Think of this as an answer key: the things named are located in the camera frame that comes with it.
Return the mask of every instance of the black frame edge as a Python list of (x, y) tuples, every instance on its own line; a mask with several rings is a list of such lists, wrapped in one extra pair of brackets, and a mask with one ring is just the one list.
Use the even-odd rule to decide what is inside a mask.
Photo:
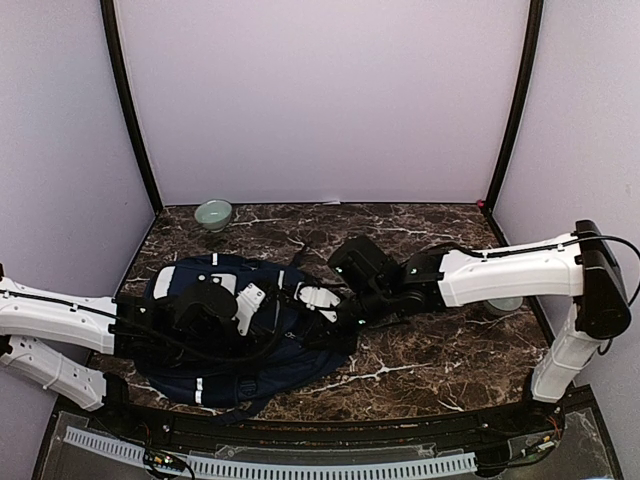
[(109, 58), (111, 59), (111, 68), (113, 69), (113, 78), (116, 82), (118, 97), (120, 97), (120, 107), (122, 115), (127, 125), (129, 139), (133, 147), (133, 153), (138, 163), (138, 169), (144, 182), (144, 187), (149, 197), (149, 202), (153, 207), (153, 211), (159, 214), (162, 211), (162, 199), (158, 185), (153, 176), (153, 170), (149, 163), (149, 157), (142, 140), (142, 132), (140, 124), (133, 104), (133, 96), (129, 87), (129, 79), (125, 68), (124, 57), (122, 55), (122, 45), (120, 43), (120, 35), (118, 34), (118, 23), (116, 20), (116, 10), (113, 0), (100, 0), (102, 10), (102, 22), (104, 24), (104, 33), (107, 39), (107, 47), (109, 49)]
[(491, 178), (491, 184), (489, 185), (489, 190), (484, 200), (484, 205), (490, 212), (493, 211), (498, 201), (498, 196), (500, 195), (500, 190), (502, 189), (502, 184), (507, 174), (507, 168), (509, 167), (509, 160), (511, 160), (511, 154), (513, 153), (513, 147), (516, 143), (516, 137), (518, 136), (518, 128), (522, 120), (522, 112), (524, 111), (529, 83), (531, 81), (531, 73), (533, 72), (533, 62), (536, 56), (540, 24), (542, 23), (543, 5), (544, 0), (531, 0), (529, 4), (527, 30), (524, 36), (524, 46), (522, 48), (522, 57), (520, 59), (520, 68), (518, 70), (516, 88), (513, 93), (511, 110), (509, 111), (509, 118), (507, 120), (496, 167), (493, 171), (493, 177)]
[[(504, 236), (504, 232), (500, 228), (500, 225), (498, 225), (498, 222), (496, 222), (496, 219), (494, 218), (492, 211), (489, 208), (487, 208), (486, 205), (481, 207), (480, 211), (484, 215), (484, 218), (486, 219), (487, 224), (489, 225), (489, 228), (491, 229), (496, 239), (498, 240), (498, 244), (501, 247), (508, 247), (509, 242), (507, 241), (507, 238)], [(553, 334), (553, 330), (551, 330), (549, 319), (547, 318), (546, 314), (544, 313), (544, 310), (542, 309), (540, 300), (538, 300), (538, 297), (527, 297), (527, 303), (531, 307), (531, 310), (533, 311), (533, 314), (535, 315), (536, 320), (538, 320), (538, 324), (540, 325), (540, 329), (542, 330), (542, 334), (544, 335), (544, 338), (547, 341), (547, 344), (551, 346), (556, 336)]]
[(142, 240), (140, 241), (140, 245), (138, 245), (138, 248), (136, 249), (136, 253), (133, 255), (133, 257), (131, 257), (131, 260), (129, 261), (129, 266), (127, 267), (127, 270), (124, 272), (124, 275), (122, 276), (122, 280), (120, 280), (120, 283), (118, 284), (118, 289), (116, 290), (114, 297), (118, 296), (120, 294), (120, 291), (122, 290), (122, 287), (124, 287), (124, 284), (127, 281), (127, 277), (129, 277), (129, 274), (131, 273), (131, 269), (133, 268), (133, 265), (136, 263), (136, 258), (138, 258), (138, 256), (140, 255), (140, 250), (142, 250), (142, 247), (144, 247), (144, 244), (147, 242), (147, 238), (149, 238), (151, 231), (158, 223), (158, 218), (160, 218), (161, 213), (162, 213), (162, 209), (159, 212), (156, 212), (155, 217), (151, 222), (151, 225), (149, 225), (147, 232), (144, 234), (144, 237), (142, 237)]

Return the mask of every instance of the backpack strap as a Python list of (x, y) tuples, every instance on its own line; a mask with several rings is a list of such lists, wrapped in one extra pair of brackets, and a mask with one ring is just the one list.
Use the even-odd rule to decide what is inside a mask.
[(218, 426), (232, 425), (255, 417), (269, 404), (273, 397), (259, 398), (253, 400), (247, 408), (234, 408), (230, 412), (222, 413), (211, 418), (211, 423)]

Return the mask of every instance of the white vein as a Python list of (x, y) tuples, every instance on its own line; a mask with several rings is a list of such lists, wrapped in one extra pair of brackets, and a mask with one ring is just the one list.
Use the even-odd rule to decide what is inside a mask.
[(377, 372), (374, 373), (366, 373), (364, 375), (353, 375), (353, 376), (346, 376), (343, 377), (342, 380), (340, 380), (339, 382), (336, 383), (331, 383), (329, 385), (326, 385), (324, 387), (321, 388), (316, 388), (314, 390), (309, 390), (306, 392), (301, 392), (304, 395), (310, 395), (312, 393), (318, 393), (318, 392), (324, 392), (327, 390), (331, 390), (333, 388), (337, 388), (337, 387), (341, 387), (342, 385), (346, 385), (347, 383), (351, 383), (354, 382), (356, 380), (367, 380), (369, 378), (373, 378), (375, 381), (379, 381), (380, 380), (380, 375), (385, 374), (385, 373), (390, 373), (390, 372), (398, 372), (401, 370), (411, 370), (413, 368), (420, 368), (420, 367), (426, 367), (431, 365), (430, 363), (416, 363), (413, 365), (403, 365), (402, 367), (387, 367), (384, 363), (382, 363), (382, 361), (380, 359), (377, 359), (378, 362), (380, 362), (382, 364), (382, 367), (380, 367), (378, 369)]

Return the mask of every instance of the purple wall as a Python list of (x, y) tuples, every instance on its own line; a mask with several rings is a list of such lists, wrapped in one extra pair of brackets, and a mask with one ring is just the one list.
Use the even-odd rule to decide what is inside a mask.
[[(34, 287), (111, 295), (153, 214), (99, 2), (5, 0), (0, 65), (5, 272)], [(0, 385), (0, 476), (28, 479), (55, 396), (1, 369)]]
[[(496, 216), (512, 243), (571, 231), (582, 218), (640, 245), (640, 3), (545, 5), (520, 134)], [(612, 245), (627, 290), (638, 260)], [(544, 302), (557, 331), (567, 302)], [(611, 352), (580, 377), (591, 383), (627, 478), (640, 477), (640, 307)]]
[(476, 201), (528, 3), (118, 2), (165, 202)]

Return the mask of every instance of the bowl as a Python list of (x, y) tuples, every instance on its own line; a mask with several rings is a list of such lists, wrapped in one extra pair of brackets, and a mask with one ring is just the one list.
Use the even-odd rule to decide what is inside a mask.
[(203, 203), (193, 215), (207, 230), (220, 232), (231, 221), (231, 204), (224, 200), (209, 200)]

